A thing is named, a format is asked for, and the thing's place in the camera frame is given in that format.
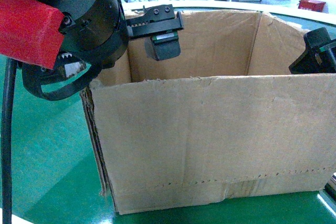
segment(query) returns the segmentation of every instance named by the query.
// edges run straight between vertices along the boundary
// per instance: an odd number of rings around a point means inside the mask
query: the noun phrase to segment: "gear teeth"
[[[64,59],[65,57],[67,57],[67,58],[72,57],[72,54],[66,53],[66,54],[62,54],[61,56]]]

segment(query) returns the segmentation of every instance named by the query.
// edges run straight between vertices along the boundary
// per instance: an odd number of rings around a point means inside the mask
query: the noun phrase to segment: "black mechanical part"
[[[183,29],[180,12],[176,18],[172,5],[143,9],[144,15],[127,19],[130,39],[144,37],[147,56],[157,61],[174,58],[181,53],[178,30]]]
[[[1,117],[3,224],[12,223],[12,115],[17,61],[7,59]]]
[[[306,50],[289,70],[293,74],[336,73],[336,39],[331,40],[325,27],[304,35]]]

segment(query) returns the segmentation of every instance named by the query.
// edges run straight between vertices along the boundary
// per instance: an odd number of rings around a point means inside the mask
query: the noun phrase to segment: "red object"
[[[325,4],[325,2],[317,0],[301,0],[299,4],[299,9],[322,12]]]
[[[64,36],[63,13],[35,0],[0,0],[0,54],[52,69]]]

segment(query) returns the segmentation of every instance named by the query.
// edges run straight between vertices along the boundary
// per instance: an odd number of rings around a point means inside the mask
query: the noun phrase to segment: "cardboard box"
[[[323,188],[336,170],[336,82],[289,75],[306,31],[250,11],[183,18],[179,57],[156,62],[133,41],[81,93],[116,211]]]

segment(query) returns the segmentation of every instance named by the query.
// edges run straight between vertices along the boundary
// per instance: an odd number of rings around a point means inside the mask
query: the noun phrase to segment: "green surface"
[[[304,27],[313,22],[302,21]],[[0,94],[5,57],[0,56]],[[100,183],[78,95],[48,102],[17,77],[13,118],[14,213],[40,223],[336,223],[318,192],[224,200],[119,216]]]

